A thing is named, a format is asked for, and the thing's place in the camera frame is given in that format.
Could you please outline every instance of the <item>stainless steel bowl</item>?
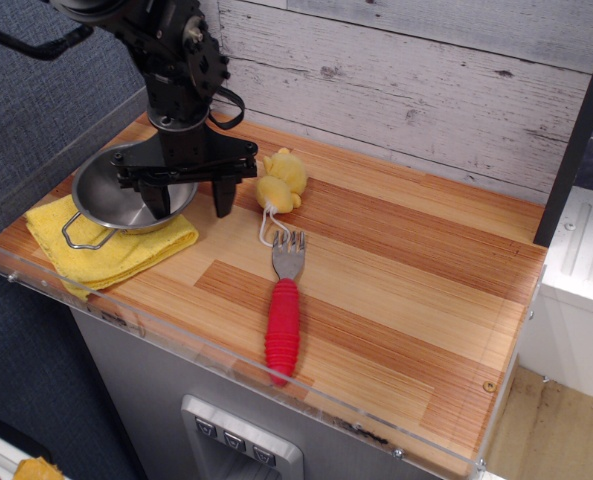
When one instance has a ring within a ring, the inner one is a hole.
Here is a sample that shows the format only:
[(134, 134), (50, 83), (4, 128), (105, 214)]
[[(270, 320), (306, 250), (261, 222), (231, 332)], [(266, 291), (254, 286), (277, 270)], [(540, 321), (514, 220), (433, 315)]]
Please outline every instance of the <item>stainless steel bowl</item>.
[[(87, 160), (74, 177), (72, 199), (78, 213), (63, 226), (63, 235), (72, 248), (97, 250), (117, 231), (126, 233), (147, 233), (163, 227), (179, 215), (196, 195), (196, 183), (170, 185), (169, 199), (171, 213), (163, 218), (155, 218), (149, 211), (140, 193), (131, 188), (120, 188), (116, 168), (111, 164), (114, 152), (130, 144), (107, 149)], [(94, 223), (112, 229), (108, 237), (97, 245), (81, 245), (71, 241), (67, 228), (80, 216)]]

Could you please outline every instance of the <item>yellow cloth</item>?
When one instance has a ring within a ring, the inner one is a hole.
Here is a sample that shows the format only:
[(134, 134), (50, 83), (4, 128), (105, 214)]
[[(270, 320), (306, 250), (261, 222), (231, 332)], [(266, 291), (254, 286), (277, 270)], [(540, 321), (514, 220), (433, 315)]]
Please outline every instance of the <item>yellow cloth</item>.
[[(193, 245), (198, 239), (196, 228), (185, 217), (178, 215), (154, 232), (117, 232), (98, 250), (76, 250), (67, 245), (61, 230), (77, 211), (71, 195), (68, 195), (30, 210), (25, 217), (27, 228), (54, 264), (56, 271), (92, 290), (100, 290), (126, 280)], [(67, 232), (74, 243), (96, 245), (105, 238), (109, 229), (81, 215)], [(80, 299), (87, 298), (87, 290), (69, 282), (63, 283), (67, 290)]]
[(14, 473), (13, 480), (64, 480), (57, 467), (45, 461), (43, 457), (21, 460)]

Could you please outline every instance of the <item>whitewashed wood wall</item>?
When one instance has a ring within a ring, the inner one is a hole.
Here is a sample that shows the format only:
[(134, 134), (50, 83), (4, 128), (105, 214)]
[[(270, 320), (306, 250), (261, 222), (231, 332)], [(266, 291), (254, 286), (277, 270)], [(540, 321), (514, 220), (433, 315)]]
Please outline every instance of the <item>whitewashed wood wall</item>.
[(545, 203), (593, 0), (204, 0), (248, 119)]

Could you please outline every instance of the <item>black pole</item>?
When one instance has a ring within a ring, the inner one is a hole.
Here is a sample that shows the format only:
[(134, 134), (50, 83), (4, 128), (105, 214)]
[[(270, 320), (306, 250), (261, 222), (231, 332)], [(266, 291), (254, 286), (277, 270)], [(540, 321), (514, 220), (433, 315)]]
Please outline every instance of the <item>black pole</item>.
[(593, 132), (593, 74), (549, 194), (534, 243), (549, 247)]

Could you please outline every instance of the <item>button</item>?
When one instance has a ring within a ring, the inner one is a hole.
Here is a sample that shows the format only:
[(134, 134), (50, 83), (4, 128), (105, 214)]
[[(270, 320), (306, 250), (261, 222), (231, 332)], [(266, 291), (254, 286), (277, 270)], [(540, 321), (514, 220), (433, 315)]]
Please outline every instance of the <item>button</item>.
[(223, 433), (223, 436), (225, 437), (225, 443), (227, 443), (227, 445), (232, 447), (234, 450), (238, 450), (239, 452), (245, 451), (245, 440), (235, 435), (232, 435), (229, 432)]
[(216, 438), (216, 427), (202, 418), (196, 417), (196, 426), (208, 437)]
[(258, 460), (260, 463), (264, 463), (270, 467), (276, 466), (276, 457), (271, 452), (263, 450), (256, 445), (254, 445), (254, 457), (256, 457), (256, 460)]

